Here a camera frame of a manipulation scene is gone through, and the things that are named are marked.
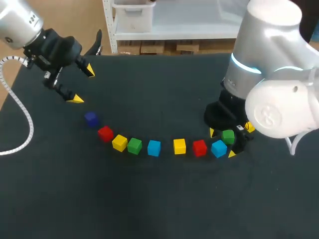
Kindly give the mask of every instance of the blue block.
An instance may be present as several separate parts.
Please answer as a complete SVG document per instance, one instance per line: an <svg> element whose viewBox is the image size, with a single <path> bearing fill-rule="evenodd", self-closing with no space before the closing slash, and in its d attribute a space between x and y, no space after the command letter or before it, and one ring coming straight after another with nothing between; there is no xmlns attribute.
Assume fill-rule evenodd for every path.
<svg viewBox="0 0 319 239"><path fill-rule="evenodd" d="M220 158L227 153L227 146L223 141L219 140L211 145L211 152L216 158Z"/></svg>
<svg viewBox="0 0 319 239"><path fill-rule="evenodd" d="M160 155L160 142L150 140L148 145L148 155L158 157Z"/></svg>
<svg viewBox="0 0 319 239"><path fill-rule="evenodd" d="M84 117L89 127L99 126L99 119L94 112L87 112Z"/></svg>

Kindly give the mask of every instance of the yellow block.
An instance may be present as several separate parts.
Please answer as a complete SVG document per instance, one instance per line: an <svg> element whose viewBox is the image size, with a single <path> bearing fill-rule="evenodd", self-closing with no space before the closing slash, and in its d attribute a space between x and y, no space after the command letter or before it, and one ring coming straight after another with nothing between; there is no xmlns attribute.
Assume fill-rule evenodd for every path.
<svg viewBox="0 0 319 239"><path fill-rule="evenodd" d="M246 124L245 124L245 129L247 129L248 132L253 132L255 131L255 127L253 127L253 125L250 123L250 121L248 121Z"/></svg>
<svg viewBox="0 0 319 239"><path fill-rule="evenodd" d="M231 157L234 157L234 156L236 156L236 154L234 153L233 150L231 150L230 153L229 153L229 155L228 155L228 157L231 158Z"/></svg>
<svg viewBox="0 0 319 239"><path fill-rule="evenodd" d="M84 103L84 100L82 100L77 94L75 94L74 98L72 100L69 100L68 102L71 103Z"/></svg>
<svg viewBox="0 0 319 239"><path fill-rule="evenodd" d="M174 153L175 154L185 154L186 153L186 143L185 139L174 139Z"/></svg>
<svg viewBox="0 0 319 239"><path fill-rule="evenodd" d="M214 130L212 128L209 128L209 134L210 137L213 138Z"/></svg>
<svg viewBox="0 0 319 239"><path fill-rule="evenodd" d="M112 141L112 145L114 149L118 150L119 152L123 152L124 149L128 146L128 139L119 134Z"/></svg>
<svg viewBox="0 0 319 239"><path fill-rule="evenodd" d="M93 71L92 66L91 66L90 63L89 63L89 65L88 65L87 69L92 73L92 76L90 76L90 77L94 77L94 76L95 76L95 73L94 73L94 71Z"/></svg>

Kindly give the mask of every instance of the green block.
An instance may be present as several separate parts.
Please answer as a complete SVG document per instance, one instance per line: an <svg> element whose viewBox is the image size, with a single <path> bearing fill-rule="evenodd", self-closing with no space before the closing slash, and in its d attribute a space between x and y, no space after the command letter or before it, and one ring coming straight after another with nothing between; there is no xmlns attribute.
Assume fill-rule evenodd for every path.
<svg viewBox="0 0 319 239"><path fill-rule="evenodd" d="M235 134L231 129L223 131L221 139L225 144L233 144L235 142Z"/></svg>
<svg viewBox="0 0 319 239"><path fill-rule="evenodd" d="M142 149L142 141L137 138L131 138L128 144L128 152L138 155Z"/></svg>

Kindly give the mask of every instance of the cable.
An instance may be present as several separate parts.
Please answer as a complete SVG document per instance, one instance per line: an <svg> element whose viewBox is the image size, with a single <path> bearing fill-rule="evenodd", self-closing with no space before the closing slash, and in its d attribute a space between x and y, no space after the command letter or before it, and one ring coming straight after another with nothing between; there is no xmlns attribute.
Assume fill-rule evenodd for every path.
<svg viewBox="0 0 319 239"><path fill-rule="evenodd" d="M289 152L290 154L293 156L296 153L296 148L297 148L297 144L299 143L299 141L302 139L302 137L304 137L307 133L311 132L312 130L308 130L305 132L302 132L300 134L298 134L295 138L293 143L291 143L290 139L287 137L285 138L287 146L289 148Z"/></svg>
<svg viewBox="0 0 319 239"><path fill-rule="evenodd" d="M15 149L12 149L12 150L0 152L0 155L8 155L8 154L16 153L16 152L22 150L23 148L25 148L30 143L30 141L31 141L31 139L33 137L33 132L34 132L33 122L32 122L32 118L31 118L29 112L26 110L26 108L24 107L22 102L19 100L19 98L15 95L15 93L11 90L10 86L4 80L3 65L5 64L5 62L7 62L9 60L16 60L16 61L20 62L25 67L27 67L27 61L25 59L21 58L21 57L18 57L18 56L8 56L8 57L3 58L0 61L0 82L3 84L3 86L6 89L6 91L8 91L8 93L12 96L14 101L19 105L19 107L23 111L26 119L28 120L28 123L29 123L29 136L26 139L26 141L22 145L20 145L19 147L15 148Z"/></svg>

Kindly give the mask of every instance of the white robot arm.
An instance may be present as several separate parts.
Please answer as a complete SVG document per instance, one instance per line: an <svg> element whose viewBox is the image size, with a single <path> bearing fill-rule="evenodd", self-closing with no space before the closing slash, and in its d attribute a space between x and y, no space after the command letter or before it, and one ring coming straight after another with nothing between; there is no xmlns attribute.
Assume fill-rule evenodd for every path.
<svg viewBox="0 0 319 239"><path fill-rule="evenodd" d="M292 155L301 137L319 128L319 52L301 37L301 18L289 0L251 0L223 81L246 100L256 130L285 138Z"/></svg>

